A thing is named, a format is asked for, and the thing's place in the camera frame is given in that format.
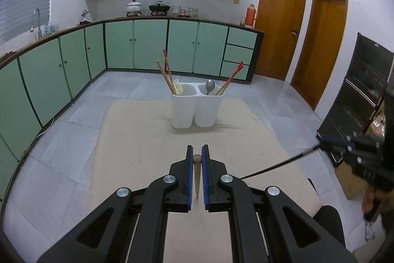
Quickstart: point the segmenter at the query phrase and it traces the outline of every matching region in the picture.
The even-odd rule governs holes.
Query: pot
[[[135,0],[127,4],[126,11],[128,13],[137,13],[141,11],[141,4]]]
[[[153,4],[151,6],[149,6],[149,9],[151,12],[163,12],[163,13],[167,13],[170,10],[170,6],[163,4],[163,2],[161,0],[159,0],[157,2],[157,4]]]

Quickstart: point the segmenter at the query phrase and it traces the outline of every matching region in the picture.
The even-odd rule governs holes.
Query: silver screw
[[[280,189],[277,188],[276,186],[270,186],[267,191],[268,191],[268,194],[272,195],[272,196],[279,195],[279,193],[280,193]]]
[[[220,179],[224,182],[224,183],[229,183],[233,181],[233,177],[229,174],[224,174],[220,177]]]
[[[120,189],[118,189],[116,191],[116,195],[118,195],[119,197],[125,197],[129,195],[129,189],[125,188],[125,187],[121,187]]]
[[[163,180],[164,180],[165,183],[174,183],[175,180],[176,180],[176,177],[174,175],[166,175],[163,178]]]

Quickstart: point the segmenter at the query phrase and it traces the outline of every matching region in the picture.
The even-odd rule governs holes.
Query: faucet
[[[35,12],[38,13],[38,39],[42,38],[41,34],[41,16],[40,16],[40,10],[36,8],[33,12],[33,22],[32,22],[32,27],[30,28],[30,32],[34,32],[34,17],[35,17]]]

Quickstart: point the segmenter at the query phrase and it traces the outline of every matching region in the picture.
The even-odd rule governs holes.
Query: wooden chopstick
[[[238,66],[237,66],[237,68],[235,69],[235,71],[234,71],[234,73],[232,74],[232,76],[231,76],[231,77],[227,80],[227,82],[225,82],[225,83],[223,84],[223,86],[217,91],[217,93],[215,94],[216,96],[224,93],[224,91],[226,90],[227,86],[230,84],[230,82],[232,81],[232,79],[239,73],[239,71],[240,71],[241,69],[244,68],[244,66],[245,66],[245,65],[244,65],[243,62],[241,62],[241,63],[238,64]]]
[[[163,77],[164,77],[164,79],[165,79],[165,81],[166,81],[168,87],[170,88],[171,93],[172,93],[173,95],[177,95],[177,92],[176,92],[176,90],[175,90],[175,87],[174,87],[174,85],[170,82],[170,80],[168,79],[167,75],[165,74],[164,69],[163,69],[162,65],[160,64],[160,61],[157,60],[157,61],[156,61],[156,64],[157,64],[157,66],[159,66],[160,72],[162,72],[162,75],[163,75]]]
[[[168,63],[167,51],[163,50],[163,53],[164,53],[165,68],[168,71],[168,76],[170,77],[171,84],[174,84],[174,81],[173,81],[172,75],[171,75],[170,64]]]

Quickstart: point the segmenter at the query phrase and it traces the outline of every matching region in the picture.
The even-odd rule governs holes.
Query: wooden countertop edge
[[[217,24],[217,25],[224,25],[224,26],[229,26],[229,27],[234,27],[238,29],[243,29],[246,31],[252,31],[255,33],[260,33],[263,34],[263,32],[258,31],[257,29],[251,28],[251,27],[243,27],[239,26],[235,23],[229,23],[225,21],[217,21],[217,20],[210,20],[210,19],[203,19],[203,18],[191,18],[191,17],[176,17],[176,16],[134,16],[134,17],[124,17],[124,18],[113,18],[113,19],[104,19],[104,20],[97,20],[93,21],[91,23],[83,24],[83,25],[77,25],[77,26],[72,26],[66,29],[63,29],[62,31],[59,31],[55,34],[52,34],[50,36],[46,36],[40,40],[37,40],[31,44],[28,44],[21,49],[17,50],[16,52],[12,52],[13,54],[7,57],[4,61],[0,62],[0,69],[8,65],[10,62],[21,56],[22,54],[42,45],[47,42],[50,42],[51,40],[57,39],[60,36],[66,35],[68,33],[80,30],[82,28],[86,28],[89,26],[94,26],[102,23],[111,23],[115,21],[127,21],[127,20],[138,20],[138,19],[170,19],[170,20],[185,20],[185,21],[197,21],[197,22],[202,22],[202,23],[211,23],[211,24]]]

